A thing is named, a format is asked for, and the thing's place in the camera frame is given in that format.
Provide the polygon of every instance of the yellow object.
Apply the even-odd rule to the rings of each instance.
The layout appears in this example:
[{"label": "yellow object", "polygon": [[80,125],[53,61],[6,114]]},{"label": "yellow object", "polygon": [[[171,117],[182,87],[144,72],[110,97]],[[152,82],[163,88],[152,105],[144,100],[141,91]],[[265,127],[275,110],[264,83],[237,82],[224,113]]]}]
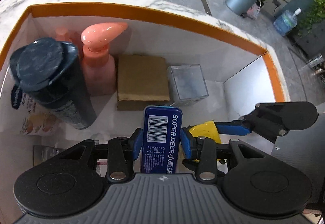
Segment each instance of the yellow object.
[{"label": "yellow object", "polygon": [[195,125],[189,129],[193,137],[204,136],[213,139],[216,143],[221,143],[218,130],[213,121],[207,121],[200,125]]}]

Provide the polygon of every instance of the plastic bag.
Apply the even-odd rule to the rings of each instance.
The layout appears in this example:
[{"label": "plastic bag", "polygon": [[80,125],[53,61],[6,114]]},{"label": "plastic bag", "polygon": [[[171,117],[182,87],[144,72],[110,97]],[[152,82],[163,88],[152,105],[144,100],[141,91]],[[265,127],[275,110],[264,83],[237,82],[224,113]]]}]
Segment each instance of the plastic bag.
[{"label": "plastic bag", "polygon": [[256,2],[253,4],[253,6],[247,10],[246,14],[249,16],[251,19],[256,20],[258,17],[258,14],[261,10],[261,1],[259,0],[260,5],[258,6]]}]

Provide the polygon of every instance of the brown box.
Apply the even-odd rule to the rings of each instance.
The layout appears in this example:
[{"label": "brown box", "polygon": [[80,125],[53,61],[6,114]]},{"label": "brown box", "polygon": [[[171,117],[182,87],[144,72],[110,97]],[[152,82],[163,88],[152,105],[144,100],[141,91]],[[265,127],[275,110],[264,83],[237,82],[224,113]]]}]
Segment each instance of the brown box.
[{"label": "brown box", "polygon": [[166,61],[162,57],[121,55],[117,74],[117,110],[144,110],[169,101]]}]

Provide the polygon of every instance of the pink pump bottle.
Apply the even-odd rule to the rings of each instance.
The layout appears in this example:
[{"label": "pink pump bottle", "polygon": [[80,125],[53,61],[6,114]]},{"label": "pink pump bottle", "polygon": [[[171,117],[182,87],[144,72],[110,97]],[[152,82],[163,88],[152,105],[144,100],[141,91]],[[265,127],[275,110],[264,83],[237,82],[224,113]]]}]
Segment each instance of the pink pump bottle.
[{"label": "pink pump bottle", "polygon": [[91,96],[115,92],[115,60],[109,54],[109,43],[126,29],[127,23],[109,22],[91,25],[82,32],[82,70]]},{"label": "pink pump bottle", "polygon": [[77,39],[73,39],[69,36],[69,30],[66,27],[58,27],[55,30],[56,37],[55,40],[57,41],[67,41],[67,42],[72,42],[74,45],[78,47],[79,51],[79,59],[83,58],[83,53],[82,53],[82,47],[80,46],[80,38],[78,37],[79,41]]}]

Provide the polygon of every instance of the flower pot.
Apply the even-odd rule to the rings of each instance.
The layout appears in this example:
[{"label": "flower pot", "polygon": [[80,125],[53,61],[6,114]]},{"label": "flower pot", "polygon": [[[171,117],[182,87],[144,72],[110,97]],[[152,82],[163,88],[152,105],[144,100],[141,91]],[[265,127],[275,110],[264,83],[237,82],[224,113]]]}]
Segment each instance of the flower pot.
[{"label": "flower pot", "polygon": [[260,2],[259,0],[256,1],[256,4],[257,4],[258,6],[261,5],[261,8],[264,6],[264,2]]}]

